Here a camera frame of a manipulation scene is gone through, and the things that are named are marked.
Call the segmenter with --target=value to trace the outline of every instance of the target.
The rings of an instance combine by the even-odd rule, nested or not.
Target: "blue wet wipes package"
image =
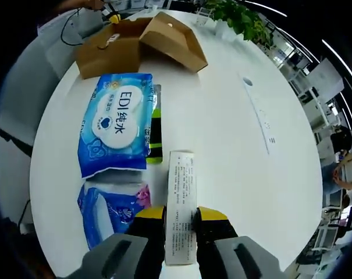
[[[81,176],[106,169],[146,169],[152,100],[151,74],[103,75],[81,124]]]
[[[77,199],[89,249],[114,233],[125,233],[135,215],[150,207],[145,183],[102,184],[86,182]]]

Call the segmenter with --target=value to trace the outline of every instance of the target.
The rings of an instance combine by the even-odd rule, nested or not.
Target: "cardboard box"
[[[208,65],[193,31],[161,12],[153,18],[122,20],[91,37],[77,51],[81,76],[138,72],[145,55],[141,44],[170,56],[194,73]]]
[[[165,226],[165,264],[193,264],[197,259],[192,219],[197,210],[194,154],[172,151],[169,158]]]

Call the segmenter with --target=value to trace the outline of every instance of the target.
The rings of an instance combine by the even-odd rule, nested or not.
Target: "blue package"
[[[151,74],[106,74],[93,92],[77,151],[81,176],[146,169],[154,88]]]
[[[125,233],[135,215],[151,206],[147,184],[121,186],[134,189],[131,194],[115,193],[110,190],[114,185],[102,185],[86,182],[77,199],[89,249],[114,233]]]

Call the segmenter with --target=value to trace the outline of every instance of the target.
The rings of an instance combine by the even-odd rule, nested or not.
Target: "table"
[[[170,59],[153,58],[140,67],[162,85],[164,159],[144,172],[152,204],[166,202],[169,151],[191,150],[198,205],[226,214],[238,235],[257,241],[284,270],[321,218],[321,168],[306,115],[286,79],[252,42],[216,40],[212,20],[196,27],[196,15],[166,12],[194,30],[209,66],[191,74]],[[249,92],[243,77],[253,83]],[[78,268],[88,251],[76,202],[84,182],[77,146],[97,81],[82,80],[74,63],[56,87],[35,138],[31,208],[56,276]],[[269,147],[262,125],[275,137]],[[161,278],[182,276],[199,278],[198,265],[165,267],[161,273]]]

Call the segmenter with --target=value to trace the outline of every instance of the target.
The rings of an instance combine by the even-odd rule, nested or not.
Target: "black cable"
[[[20,229],[20,223],[22,222],[22,220],[23,220],[23,217],[24,217],[24,214],[26,213],[26,209],[27,209],[27,206],[29,205],[29,203],[30,203],[30,199],[26,202],[26,205],[24,206],[24,208],[23,208],[23,211],[22,211],[22,215],[20,216],[20,219],[19,219],[19,221],[18,221],[18,230]]]
[[[66,25],[68,24],[68,22],[70,21],[71,17],[73,17],[74,15],[76,15],[79,11],[81,10],[81,8],[78,8],[76,12],[74,12],[72,15],[69,16],[69,18],[66,20],[65,22],[65,25],[63,25],[63,28],[62,28],[62,31],[61,31],[61,41],[66,44],[66,45],[69,45],[71,47],[75,47],[77,45],[82,45],[81,43],[78,43],[78,44],[70,44],[68,42],[66,42],[64,39],[63,39],[63,32],[66,28]]]

